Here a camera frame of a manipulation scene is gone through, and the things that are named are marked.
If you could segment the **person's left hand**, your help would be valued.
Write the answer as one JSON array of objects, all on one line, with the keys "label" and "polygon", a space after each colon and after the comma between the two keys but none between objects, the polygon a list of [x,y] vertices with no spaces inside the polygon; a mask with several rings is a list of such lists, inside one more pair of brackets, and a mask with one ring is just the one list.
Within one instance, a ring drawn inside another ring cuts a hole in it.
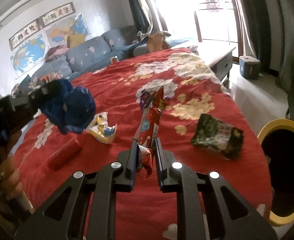
[{"label": "person's left hand", "polygon": [[12,133],[5,146],[0,148],[0,191],[7,200],[17,198],[23,192],[21,174],[16,169],[14,158],[10,156],[12,148],[21,135],[21,130]]}]

